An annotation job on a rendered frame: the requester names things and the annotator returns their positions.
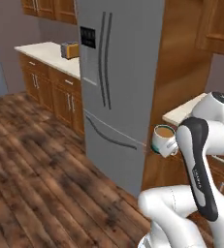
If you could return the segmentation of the white coffee mug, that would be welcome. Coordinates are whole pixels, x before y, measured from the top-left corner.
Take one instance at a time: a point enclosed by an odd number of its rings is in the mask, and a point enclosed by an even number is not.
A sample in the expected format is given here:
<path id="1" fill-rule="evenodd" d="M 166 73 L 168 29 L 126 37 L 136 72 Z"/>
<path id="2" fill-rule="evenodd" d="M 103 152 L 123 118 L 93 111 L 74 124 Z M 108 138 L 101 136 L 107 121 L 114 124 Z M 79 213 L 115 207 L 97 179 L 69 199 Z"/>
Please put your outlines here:
<path id="1" fill-rule="evenodd" d="M 167 138 L 176 137 L 175 130 L 168 125 L 157 125 L 152 134 L 151 148 L 160 154 L 159 148 Z"/>

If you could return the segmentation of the silver and orange toaster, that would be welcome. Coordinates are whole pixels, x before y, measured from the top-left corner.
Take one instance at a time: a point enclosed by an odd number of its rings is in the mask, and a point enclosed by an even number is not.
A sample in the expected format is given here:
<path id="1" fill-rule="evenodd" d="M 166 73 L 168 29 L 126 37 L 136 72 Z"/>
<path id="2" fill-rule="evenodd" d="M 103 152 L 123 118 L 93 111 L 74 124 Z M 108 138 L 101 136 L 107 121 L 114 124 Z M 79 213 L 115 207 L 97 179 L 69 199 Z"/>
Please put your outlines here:
<path id="1" fill-rule="evenodd" d="M 77 42 L 66 42 L 60 46 L 61 57 L 65 59 L 77 58 L 79 56 L 79 44 Z"/>

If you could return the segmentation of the wooden wall cupboard run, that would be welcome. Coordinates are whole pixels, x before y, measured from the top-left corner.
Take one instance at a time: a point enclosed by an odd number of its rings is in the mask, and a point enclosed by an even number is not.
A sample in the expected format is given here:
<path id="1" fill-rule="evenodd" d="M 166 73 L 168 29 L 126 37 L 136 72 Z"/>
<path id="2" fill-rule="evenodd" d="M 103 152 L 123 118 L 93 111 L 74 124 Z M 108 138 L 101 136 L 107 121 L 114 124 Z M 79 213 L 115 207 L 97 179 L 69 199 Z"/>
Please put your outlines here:
<path id="1" fill-rule="evenodd" d="M 76 0 L 20 0 L 26 15 L 77 24 Z"/>

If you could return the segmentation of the wooden base cupboard run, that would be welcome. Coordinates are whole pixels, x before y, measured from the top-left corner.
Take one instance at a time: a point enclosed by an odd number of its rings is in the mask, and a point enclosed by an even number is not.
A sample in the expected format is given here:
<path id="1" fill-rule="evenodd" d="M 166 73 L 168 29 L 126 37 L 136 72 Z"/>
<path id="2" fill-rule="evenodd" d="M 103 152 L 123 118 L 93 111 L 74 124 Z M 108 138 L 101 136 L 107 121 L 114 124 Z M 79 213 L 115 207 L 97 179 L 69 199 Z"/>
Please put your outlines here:
<path id="1" fill-rule="evenodd" d="M 19 61 L 27 94 L 83 138 L 80 80 L 21 52 Z"/>

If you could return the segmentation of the tall wooden fridge panel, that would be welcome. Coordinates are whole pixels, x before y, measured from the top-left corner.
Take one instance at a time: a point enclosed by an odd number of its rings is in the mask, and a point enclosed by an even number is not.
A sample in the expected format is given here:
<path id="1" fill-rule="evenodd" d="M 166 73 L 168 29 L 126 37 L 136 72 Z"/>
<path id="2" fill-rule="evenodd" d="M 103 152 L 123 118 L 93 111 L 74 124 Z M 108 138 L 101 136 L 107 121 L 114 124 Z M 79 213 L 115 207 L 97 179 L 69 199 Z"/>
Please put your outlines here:
<path id="1" fill-rule="evenodd" d="M 211 54 L 196 48 L 204 0 L 166 0 L 149 122 L 150 133 L 162 116 L 205 91 Z M 142 188 L 186 184 L 180 154 L 167 158 L 146 150 Z"/>

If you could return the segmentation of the wooden wall cupboard door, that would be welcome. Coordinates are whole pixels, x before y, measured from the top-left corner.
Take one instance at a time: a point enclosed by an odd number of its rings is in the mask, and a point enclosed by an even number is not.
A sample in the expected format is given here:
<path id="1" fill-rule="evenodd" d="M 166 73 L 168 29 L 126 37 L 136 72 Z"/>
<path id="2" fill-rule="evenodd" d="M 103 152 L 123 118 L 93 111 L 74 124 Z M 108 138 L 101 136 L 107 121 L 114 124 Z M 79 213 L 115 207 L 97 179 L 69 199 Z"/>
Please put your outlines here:
<path id="1" fill-rule="evenodd" d="M 224 55 L 224 0 L 204 0 L 196 46 Z"/>

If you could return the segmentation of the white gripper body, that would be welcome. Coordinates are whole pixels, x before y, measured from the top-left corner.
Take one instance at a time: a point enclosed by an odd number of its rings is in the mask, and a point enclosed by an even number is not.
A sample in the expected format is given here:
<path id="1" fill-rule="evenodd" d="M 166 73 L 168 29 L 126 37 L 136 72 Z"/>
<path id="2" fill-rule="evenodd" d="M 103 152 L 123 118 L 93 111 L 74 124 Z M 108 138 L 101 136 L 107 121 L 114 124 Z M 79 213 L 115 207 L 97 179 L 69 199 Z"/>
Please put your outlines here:
<path id="1" fill-rule="evenodd" d="M 167 138 L 159 148 L 160 154 L 167 158 L 169 156 L 175 156 L 178 153 L 178 145 L 175 137 Z"/>

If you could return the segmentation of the grey steel fridge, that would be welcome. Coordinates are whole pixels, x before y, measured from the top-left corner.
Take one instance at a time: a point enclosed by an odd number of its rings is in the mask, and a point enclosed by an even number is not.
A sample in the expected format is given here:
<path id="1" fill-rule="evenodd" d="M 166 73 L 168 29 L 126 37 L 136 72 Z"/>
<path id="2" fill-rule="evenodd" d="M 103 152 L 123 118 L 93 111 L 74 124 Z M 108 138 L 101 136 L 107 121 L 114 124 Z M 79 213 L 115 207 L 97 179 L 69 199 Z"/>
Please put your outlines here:
<path id="1" fill-rule="evenodd" d="M 117 186 L 137 196 L 143 181 L 164 0 L 77 0 L 77 11 L 86 156 Z M 98 68 L 103 12 L 106 12 L 102 52 L 105 107 Z M 109 84 L 112 109 L 108 108 L 105 82 L 105 46 L 110 13 Z M 101 138 L 86 115 L 104 135 L 135 145 L 137 150 Z"/>

